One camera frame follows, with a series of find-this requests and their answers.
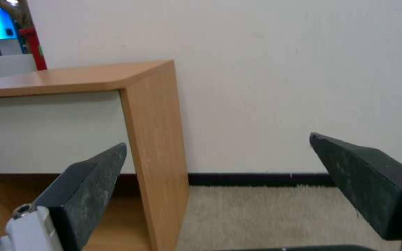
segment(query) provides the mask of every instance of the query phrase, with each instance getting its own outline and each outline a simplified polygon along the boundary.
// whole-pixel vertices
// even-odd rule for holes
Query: black baseboard
[[[51,183],[58,174],[0,174],[0,180],[43,181]],[[191,186],[253,186],[253,187],[295,187],[326,186],[335,187],[335,183],[327,173],[189,173],[188,183]],[[121,174],[116,182],[117,187],[134,187],[137,190],[135,174]]]
[[[326,173],[191,173],[188,182],[191,186],[336,186]]]

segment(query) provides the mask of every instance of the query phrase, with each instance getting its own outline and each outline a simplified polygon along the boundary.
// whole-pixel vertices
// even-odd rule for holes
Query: desk leg panel
[[[174,63],[120,93],[153,249],[174,250],[188,201]]]

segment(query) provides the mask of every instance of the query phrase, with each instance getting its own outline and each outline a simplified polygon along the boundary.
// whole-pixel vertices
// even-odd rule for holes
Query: wooden desk
[[[85,250],[174,250],[188,200],[188,179],[173,61],[45,70],[0,78],[0,98],[107,91],[118,92],[120,97],[140,196],[119,191],[122,183],[118,182],[104,219]],[[29,99],[23,102],[29,105]],[[54,137],[54,131],[48,133]],[[56,177],[19,175],[25,171],[22,167],[17,170],[13,174],[0,171],[0,230],[11,210],[32,201]]]

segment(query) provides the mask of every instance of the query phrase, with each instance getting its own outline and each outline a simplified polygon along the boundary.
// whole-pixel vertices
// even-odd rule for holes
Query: white wall
[[[49,67],[176,60],[190,172],[324,172],[312,131],[402,162],[402,1],[29,0]]]

